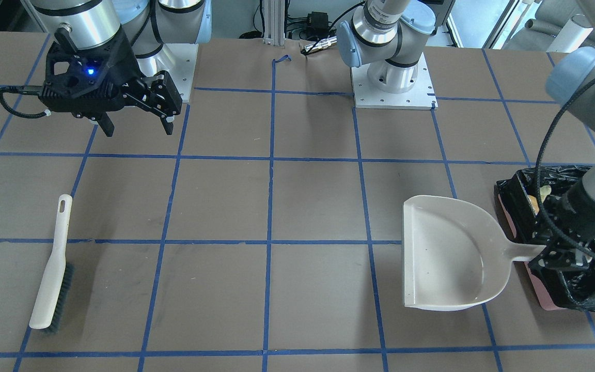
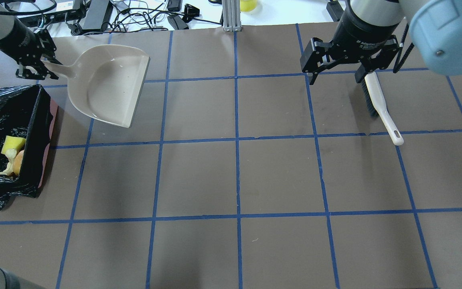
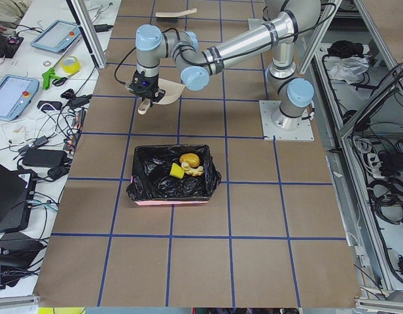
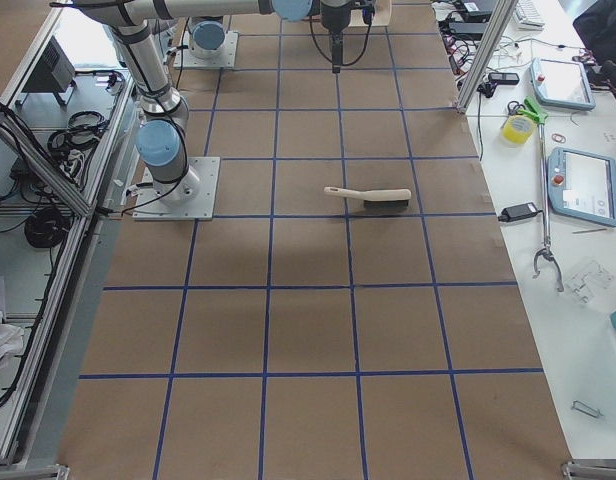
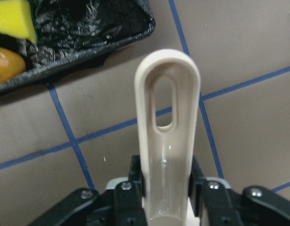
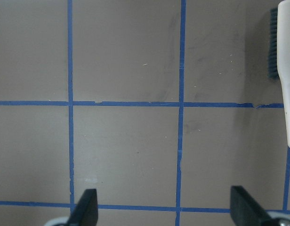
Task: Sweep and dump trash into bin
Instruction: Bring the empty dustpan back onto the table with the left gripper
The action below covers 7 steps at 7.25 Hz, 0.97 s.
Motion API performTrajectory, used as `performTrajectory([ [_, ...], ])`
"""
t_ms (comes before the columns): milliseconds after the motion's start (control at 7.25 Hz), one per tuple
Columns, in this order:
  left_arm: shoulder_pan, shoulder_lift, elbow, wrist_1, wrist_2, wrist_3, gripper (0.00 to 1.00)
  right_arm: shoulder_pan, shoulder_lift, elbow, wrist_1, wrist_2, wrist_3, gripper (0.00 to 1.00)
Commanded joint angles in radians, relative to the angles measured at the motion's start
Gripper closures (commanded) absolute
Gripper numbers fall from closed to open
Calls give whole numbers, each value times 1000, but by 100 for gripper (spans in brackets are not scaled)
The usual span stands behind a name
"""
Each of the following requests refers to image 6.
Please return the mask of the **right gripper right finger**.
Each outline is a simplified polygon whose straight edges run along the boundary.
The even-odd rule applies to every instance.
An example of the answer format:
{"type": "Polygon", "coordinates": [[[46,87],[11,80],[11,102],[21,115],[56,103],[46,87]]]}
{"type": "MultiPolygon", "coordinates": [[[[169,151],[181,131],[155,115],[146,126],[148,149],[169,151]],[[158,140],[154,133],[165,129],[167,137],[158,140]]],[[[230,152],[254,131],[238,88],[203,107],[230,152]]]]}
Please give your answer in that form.
{"type": "Polygon", "coordinates": [[[236,226],[290,226],[290,217],[267,211],[242,186],[230,188],[230,216],[236,226]]]}

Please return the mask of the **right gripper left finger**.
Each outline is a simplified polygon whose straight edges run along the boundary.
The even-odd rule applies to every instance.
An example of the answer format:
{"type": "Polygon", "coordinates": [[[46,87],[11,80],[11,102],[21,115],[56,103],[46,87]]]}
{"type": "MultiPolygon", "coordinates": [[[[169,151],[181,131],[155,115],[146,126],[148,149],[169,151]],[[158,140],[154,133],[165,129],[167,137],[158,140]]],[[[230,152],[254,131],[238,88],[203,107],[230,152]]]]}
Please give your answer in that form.
{"type": "Polygon", "coordinates": [[[96,226],[98,222],[97,190],[86,189],[73,213],[67,220],[68,226],[96,226]]]}

